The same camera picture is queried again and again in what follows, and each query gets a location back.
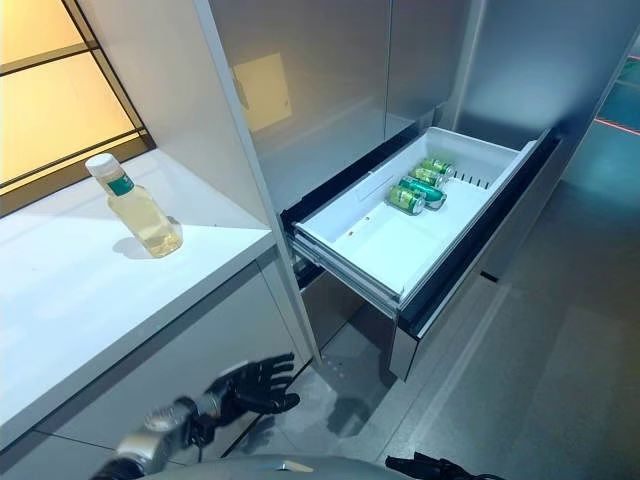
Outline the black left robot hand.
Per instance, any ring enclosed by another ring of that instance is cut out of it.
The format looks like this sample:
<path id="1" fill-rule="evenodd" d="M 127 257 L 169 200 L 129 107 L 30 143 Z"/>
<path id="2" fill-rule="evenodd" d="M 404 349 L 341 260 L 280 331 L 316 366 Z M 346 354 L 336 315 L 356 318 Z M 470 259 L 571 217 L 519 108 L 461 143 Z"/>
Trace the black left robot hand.
<path id="1" fill-rule="evenodd" d="M 217 378 L 206 390 L 216 400 L 215 425 L 231 424 L 247 412 L 275 415 L 295 408 L 300 396 L 288 392 L 294 359 L 294 353 L 289 352 L 245 362 Z"/>

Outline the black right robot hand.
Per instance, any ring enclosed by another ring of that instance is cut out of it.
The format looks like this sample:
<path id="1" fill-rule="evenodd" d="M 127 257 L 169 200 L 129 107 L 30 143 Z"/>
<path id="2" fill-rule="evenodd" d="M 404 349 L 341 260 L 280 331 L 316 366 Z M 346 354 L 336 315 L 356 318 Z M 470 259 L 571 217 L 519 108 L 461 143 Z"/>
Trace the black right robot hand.
<path id="1" fill-rule="evenodd" d="M 447 459 L 436 459 L 419 452 L 415 452 L 412 458 L 387 456 L 385 466 L 414 479 L 458 480 L 472 478 L 469 472 Z"/>

